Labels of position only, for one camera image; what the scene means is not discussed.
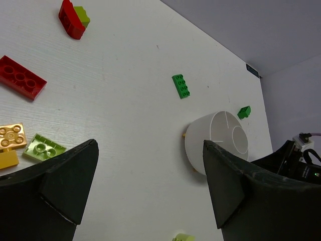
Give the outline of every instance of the red block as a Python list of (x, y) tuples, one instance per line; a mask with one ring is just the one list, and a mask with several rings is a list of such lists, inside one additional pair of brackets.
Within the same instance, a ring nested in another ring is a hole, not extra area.
[(32, 100), (47, 84), (6, 55), (0, 59), (0, 82)]
[(81, 38), (85, 32), (85, 27), (80, 22), (74, 6), (69, 0), (63, 0), (58, 17), (70, 37)]

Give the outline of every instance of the building block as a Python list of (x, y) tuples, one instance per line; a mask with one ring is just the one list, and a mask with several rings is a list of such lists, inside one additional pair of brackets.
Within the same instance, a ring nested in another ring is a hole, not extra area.
[(81, 24), (87, 28), (88, 24), (90, 23), (90, 18), (87, 16), (86, 10), (82, 6), (74, 7), (74, 10), (76, 11), (77, 16), (80, 19)]
[(19, 159), (15, 150), (4, 151), (0, 153), (0, 169), (16, 166)]
[(22, 148), (27, 139), (22, 123), (0, 127), (0, 150)]
[(4, 55), (0, 59), (0, 82), (34, 100), (47, 82)]
[(58, 18), (70, 37), (73, 39), (81, 39), (81, 36), (85, 32), (85, 27), (80, 22), (80, 19), (69, 0), (63, 0)]
[(190, 92), (186, 86), (185, 80), (181, 74), (174, 75), (172, 77), (174, 84), (176, 86), (177, 92), (180, 95), (181, 99), (184, 99), (188, 96), (190, 96)]
[(237, 116), (240, 119), (244, 119), (244, 118), (248, 118), (250, 114), (251, 114), (251, 107), (246, 106), (240, 109), (240, 111), (237, 113)]
[(173, 241), (194, 241), (195, 237), (188, 235), (188, 234), (184, 234), (184, 233), (179, 233), (176, 235), (176, 237), (173, 239)]
[(35, 134), (23, 155), (35, 160), (44, 161), (49, 158), (60, 155), (66, 151), (66, 148), (39, 135)]

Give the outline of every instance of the light green block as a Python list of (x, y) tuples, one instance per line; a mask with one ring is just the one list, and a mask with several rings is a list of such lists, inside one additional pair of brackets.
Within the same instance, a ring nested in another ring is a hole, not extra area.
[(82, 25), (87, 28), (88, 24), (90, 23), (90, 18), (87, 17), (87, 13), (84, 10), (82, 6), (74, 7), (74, 10), (76, 11), (77, 16), (80, 19), (80, 22)]
[(60, 155), (66, 151), (66, 148), (50, 141), (49, 139), (35, 134), (25, 149), (23, 155), (33, 158), (37, 161), (44, 161), (49, 158)]
[(188, 234), (184, 234), (184, 233), (179, 233), (176, 235), (176, 237), (173, 239), (173, 241), (194, 241), (195, 237), (188, 235)]

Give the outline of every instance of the wall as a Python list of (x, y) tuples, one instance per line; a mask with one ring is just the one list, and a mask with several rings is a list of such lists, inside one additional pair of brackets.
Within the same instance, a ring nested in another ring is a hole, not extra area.
[[(273, 150), (300, 132), (321, 133), (321, 55), (261, 80)], [(321, 155), (321, 137), (314, 137)]]
[(162, 0), (265, 77), (321, 54), (320, 0)]

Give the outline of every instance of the white cup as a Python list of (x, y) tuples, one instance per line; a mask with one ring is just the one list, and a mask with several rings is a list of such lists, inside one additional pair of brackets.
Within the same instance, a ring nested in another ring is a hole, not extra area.
[(185, 135), (185, 150), (192, 166), (205, 175), (203, 143), (210, 140), (234, 156), (248, 159), (248, 141), (239, 121), (227, 111), (218, 111), (192, 122)]

